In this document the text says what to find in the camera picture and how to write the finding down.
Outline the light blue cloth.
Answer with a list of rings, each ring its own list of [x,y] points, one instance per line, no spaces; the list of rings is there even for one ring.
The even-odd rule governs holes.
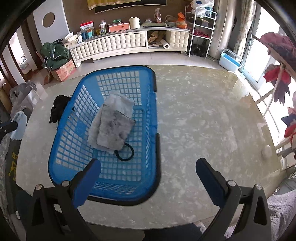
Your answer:
[[[10,133],[10,139],[20,141],[23,138],[27,126],[27,116],[23,111],[18,111],[12,121],[17,123],[17,129]]]

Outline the blue plastic laundry basket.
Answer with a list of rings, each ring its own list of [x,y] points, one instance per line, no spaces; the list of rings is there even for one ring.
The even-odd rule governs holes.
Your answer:
[[[89,172],[89,200],[123,206],[147,201],[161,178],[156,75],[147,66],[96,70],[55,108],[57,132],[48,172],[54,185]]]

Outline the black plush cloth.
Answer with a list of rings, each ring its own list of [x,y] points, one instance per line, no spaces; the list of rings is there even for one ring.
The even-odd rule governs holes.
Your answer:
[[[59,125],[63,112],[70,100],[71,96],[65,95],[59,95],[55,98],[51,107],[49,123],[57,123]]]

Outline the grey stained cloth pad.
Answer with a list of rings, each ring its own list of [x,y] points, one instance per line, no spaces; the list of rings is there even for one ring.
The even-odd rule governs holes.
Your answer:
[[[106,104],[102,106],[99,113],[100,122],[96,143],[110,150],[121,150],[136,121]]]

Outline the white quilted towel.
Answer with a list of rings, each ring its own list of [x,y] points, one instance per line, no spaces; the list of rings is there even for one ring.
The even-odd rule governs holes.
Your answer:
[[[88,144],[109,154],[121,150],[136,123],[132,119],[134,105],[132,99],[112,90],[91,123]]]

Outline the orange printed cardboard box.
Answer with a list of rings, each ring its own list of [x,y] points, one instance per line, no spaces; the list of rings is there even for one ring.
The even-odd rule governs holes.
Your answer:
[[[59,69],[51,72],[54,79],[64,82],[70,75],[76,70],[73,60],[68,61],[66,64],[61,66]]]

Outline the red hanging garment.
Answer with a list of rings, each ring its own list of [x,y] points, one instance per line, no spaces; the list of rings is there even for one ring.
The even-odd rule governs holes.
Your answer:
[[[263,78],[266,82],[270,82],[274,87],[280,74],[280,65],[270,64],[264,71]],[[282,105],[285,104],[285,94],[290,95],[289,84],[291,83],[291,76],[286,70],[282,71],[281,78],[278,82],[277,88],[274,92],[274,102],[280,102]]]

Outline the light blue storage bin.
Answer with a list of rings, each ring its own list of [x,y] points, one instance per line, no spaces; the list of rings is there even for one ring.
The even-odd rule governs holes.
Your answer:
[[[218,64],[227,71],[235,72],[243,66],[244,61],[231,50],[224,49],[221,52]]]

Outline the wooden drying rack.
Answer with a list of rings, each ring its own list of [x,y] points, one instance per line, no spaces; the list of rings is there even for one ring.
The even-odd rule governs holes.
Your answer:
[[[260,102],[264,102],[264,100],[271,95],[270,102],[268,105],[266,105],[266,109],[265,109],[264,113],[262,114],[262,116],[265,117],[265,115],[269,112],[269,108],[270,108],[271,104],[273,103],[273,98],[274,98],[275,92],[280,84],[280,81],[281,81],[284,71],[286,71],[290,75],[290,77],[293,78],[294,80],[295,80],[295,71],[288,64],[288,62],[271,45],[262,41],[261,39],[259,39],[255,35],[252,35],[252,38],[257,40],[258,42],[260,42],[264,46],[266,46],[269,56],[271,56],[272,58],[274,58],[276,61],[278,61],[280,63],[280,68],[279,68],[278,75],[277,75],[276,82],[275,82],[273,89],[269,90],[269,92],[267,92],[265,95],[261,96],[258,100],[255,101],[255,104],[258,105]]]

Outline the paper towel roll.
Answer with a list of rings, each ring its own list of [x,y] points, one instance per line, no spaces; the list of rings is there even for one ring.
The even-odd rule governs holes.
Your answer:
[[[160,43],[161,43],[161,45],[163,46],[164,49],[167,50],[167,49],[170,48],[170,45],[166,42],[166,40],[161,39],[161,40],[160,40]]]

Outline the pink storage box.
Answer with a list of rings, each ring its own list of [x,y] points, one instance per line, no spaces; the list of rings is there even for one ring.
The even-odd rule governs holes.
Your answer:
[[[117,23],[117,24],[111,24],[108,25],[108,30],[110,33],[112,32],[122,32],[130,29],[129,23]]]

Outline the white tufted TV cabinet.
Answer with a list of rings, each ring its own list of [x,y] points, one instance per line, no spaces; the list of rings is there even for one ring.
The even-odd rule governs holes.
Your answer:
[[[170,45],[164,49],[160,40]],[[173,27],[140,27],[85,40],[69,51],[76,67],[87,60],[145,52],[187,52],[189,30]]]

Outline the white metal shelf rack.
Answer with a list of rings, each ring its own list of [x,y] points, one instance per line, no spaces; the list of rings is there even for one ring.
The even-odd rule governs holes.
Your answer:
[[[215,30],[217,13],[211,6],[185,7],[185,18],[189,29],[187,55],[207,58]]]

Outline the patterned beige curtain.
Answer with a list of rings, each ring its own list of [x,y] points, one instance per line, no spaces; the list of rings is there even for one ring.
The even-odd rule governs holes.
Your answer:
[[[234,46],[234,53],[237,54],[239,58],[242,58],[247,34],[251,28],[252,21],[254,18],[256,10],[256,2],[253,0],[243,0],[241,3],[241,18],[240,18],[240,28],[239,34],[236,39]]]

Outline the black wall television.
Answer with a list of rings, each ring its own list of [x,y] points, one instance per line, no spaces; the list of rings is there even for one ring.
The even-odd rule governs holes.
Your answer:
[[[107,5],[107,6],[96,6],[94,8],[94,12],[98,14],[98,13],[110,11],[113,9],[128,8],[132,6],[166,6],[166,5],[167,5],[166,0],[133,1],[130,3],[113,4],[113,5]]]

